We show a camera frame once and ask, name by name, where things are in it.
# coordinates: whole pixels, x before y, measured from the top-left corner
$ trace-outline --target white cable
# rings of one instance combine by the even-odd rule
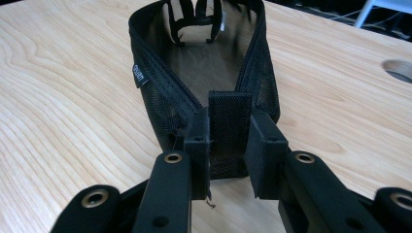
[[[330,20],[337,20],[337,19],[340,19],[340,18],[342,18],[342,17],[349,17],[349,16],[354,15],[354,14],[359,13],[359,12],[361,12],[361,10],[358,10],[358,11],[355,11],[355,12],[352,12],[352,13],[349,13],[349,14],[347,14],[347,15],[345,15],[345,16],[341,16],[341,17],[330,17],[329,19],[330,19]]]
[[[391,19],[394,18],[394,17],[397,17],[399,14],[401,14],[401,12],[398,12],[398,13],[394,14],[393,16],[388,17],[387,19],[384,19],[384,20],[382,20],[382,21],[378,21],[378,22],[375,22],[375,23],[372,23],[372,24],[369,24],[369,25],[372,25],[372,26],[379,25],[379,24],[381,24],[381,23],[383,23],[383,22],[386,22],[386,21],[391,20]]]
[[[323,12],[323,11],[318,10],[316,8],[311,8],[311,7],[304,7],[304,8],[307,8],[307,9],[312,10],[312,11],[317,12],[317,13],[322,13],[322,14],[325,14],[325,15],[330,15],[330,16],[336,17],[336,14]]]

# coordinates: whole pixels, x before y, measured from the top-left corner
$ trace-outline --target light wood grain surface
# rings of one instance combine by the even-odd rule
[[[148,1],[26,0],[0,7],[0,232],[47,232],[83,188],[121,192],[160,153],[131,74],[127,21]],[[266,4],[279,127],[349,188],[412,190],[412,84],[382,69],[412,44]],[[212,182],[193,232],[282,232],[249,179]]]

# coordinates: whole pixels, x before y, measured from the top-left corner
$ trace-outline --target black mesh harness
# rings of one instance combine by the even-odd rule
[[[164,151],[208,108],[211,179],[248,175],[243,155],[253,109],[280,116],[260,0],[170,0],[129,21],[133,75]]]

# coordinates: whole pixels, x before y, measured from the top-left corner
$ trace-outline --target mounting hole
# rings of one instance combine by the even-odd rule
[[[314,163],[315,158],[310,155],[310,154],[305,154],[305,153],[299,153],[295,157],[297,161],[302,162],[302,163]]]
[[[391,199],[401,208],[412,211],[412,197],[403,193],[395,192],[391,194]]]
[[[169,218],[167,216],[157,216],[154,218],[153,225],[155,227],[164,227],[169,223]]]
[[[358,220],[352,217],[347,217],[345,220],[346,224],[348,224],[351,228],[356,230],[363,230],[363,225]]]
[[[387,60],[382,63],[384,70],[392,77],[412,83],[412,63],[402,60]]]
[[[82,200],[82,206],[85,208],[98,207],[105,203],[109,198],[109,192],[105,189],[97,189],[88,193]]]
[[[178,153],[170,153],[164,157],[164,161],[166,161],[167,163],[178,163],[182,161],[182,156]]]

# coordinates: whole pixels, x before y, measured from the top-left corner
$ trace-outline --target velcro strap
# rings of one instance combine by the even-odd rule
[[[211,157],[242,157],[248,143],[252,94],[209,92]]]

